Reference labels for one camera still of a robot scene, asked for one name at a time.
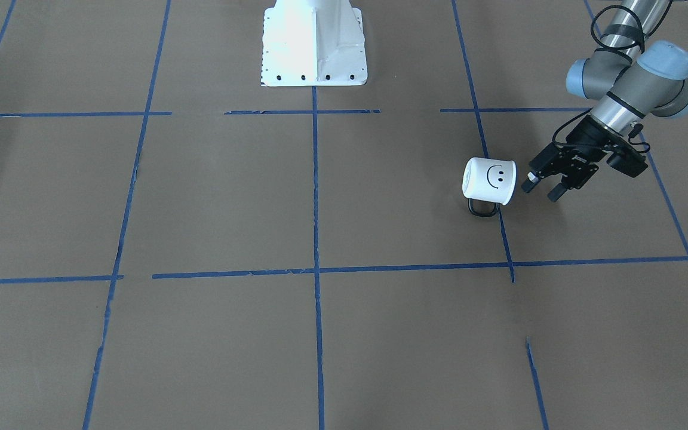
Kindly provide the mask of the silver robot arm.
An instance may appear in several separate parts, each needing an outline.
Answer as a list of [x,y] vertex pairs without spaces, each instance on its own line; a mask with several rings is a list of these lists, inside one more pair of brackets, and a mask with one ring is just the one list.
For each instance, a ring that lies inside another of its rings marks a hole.
[[596,49],[571,65],[565,85],[569,93],[596,104],[571,119],[575,127],[563,141],[555,131],[529,162],[524,193],[558,175],[548,194],[558,201],[582,188],[600,161],[632,179],[648,169],[646,150],[632,142],[645,117],[688,114],[688,52],[669,41],[649,42],[671,7],[671,1],[623,1],[607,7],[615,15],[603,33],[591,27]]

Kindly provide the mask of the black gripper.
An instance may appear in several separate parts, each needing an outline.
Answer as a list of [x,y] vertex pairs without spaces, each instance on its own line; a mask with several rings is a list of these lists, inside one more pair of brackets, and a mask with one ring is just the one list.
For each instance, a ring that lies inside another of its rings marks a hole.
[[595,163],[603,159],[607,147],[617,142],[617,131],[589,112],[581,112],[557,128],[551,142],[528,163],[521,190],[531,193],[542,179],[562,174],[563,181],[547,194],[549,201],[556,203],[571,188],[581,188],[598,169]]

